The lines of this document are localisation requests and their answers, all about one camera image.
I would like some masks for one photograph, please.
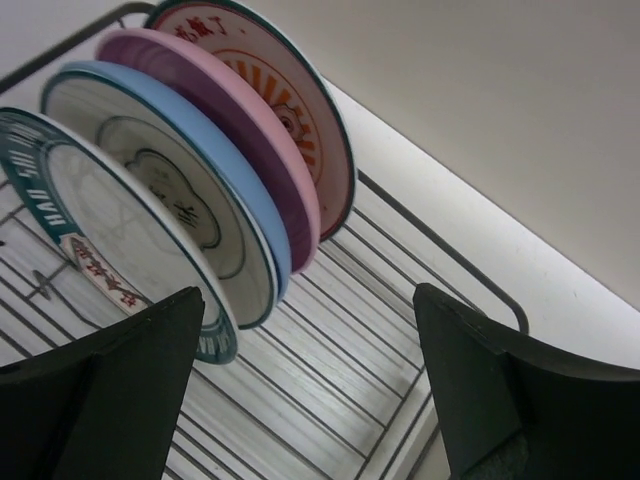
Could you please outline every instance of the metal dish rack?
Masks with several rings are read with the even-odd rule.
[[[127,3],[0,79],[0,95],[124,18]],[[359,172],[356,208],[293,278],[266,324],[241,333],[226,367],[196,363],[164,478],[404,480],[437,432],[414,324],[418,282],[474,301],[427,261],[439,249],[510,308],[522,308],[415,215]],[[413,252],[388,232],[424,235]],[[54,247],[0,171],[0,365],[122,319]],[[99,319],[100,324],[89,318]]]

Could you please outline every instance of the decorative plate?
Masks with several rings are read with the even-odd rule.
[[[215,123],[258,174],[282,216],[293,272],[318,248],[318,197],[293,139],[267,103],[242,77],[198,46],[155,30],[114,30],[96,59],[131,67],[159,80]]]
[[[212,53],[264,98],[296,142],[316,185],[321,240],[334,235],[353,207],[356,168],[335,101],[291,40],[231,0],[165,0],[144,26]]]
[[[44,115],[0,108],[0,164],[51,239],[127,315],[187,286],[205,314],[196,358],[238,353],[220,282],[164,206],[99,149]]]
[[[291,274],[287,234],[258,176],[208,118],[157,80],[99,61],[63,66],[41,110],[162,201],[218,275],[239,328],[266,320]]]

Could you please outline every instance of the blue plate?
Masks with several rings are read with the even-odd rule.
[[[218,127],[157,80],[100,61],[64,65],[41,110],[124,165],[181,221],[239,328],[266,320],[288,285],[289,242],[264,185]]]
[[[44,115],[15,108],[0,108],[0,164],[49,237],[127,315],[197,286],[205,312],[196,358],[220,365],[236,357],[233,313],[207,260],[121,165]]]

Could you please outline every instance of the pink plate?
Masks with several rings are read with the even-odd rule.
[[[320,241],[320,207],[312,177],[285,126],[242,77],[197,45],[142,28],[105,35],[96,59],[159,80],[214,122],[273,198],[291,244],[293,272],[311,263]]]

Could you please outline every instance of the dish rack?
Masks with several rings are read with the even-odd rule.
[[[0,79],[0,95],[153,5],[123,4]],[[439,249],[511,309],[500,287],[359,171],[353,214],[292,278],[263,327],[241,332],[225,367],[196,362],[167,479],[404,480],[437,433],[411,297],[430,282],[469,304],[425,259]],[[388,232],[424,235],[414,252]],[[48,240],[0,171],[0,362],[37,355],[122,319]],[[96,324],[89,318],[100,319]]]

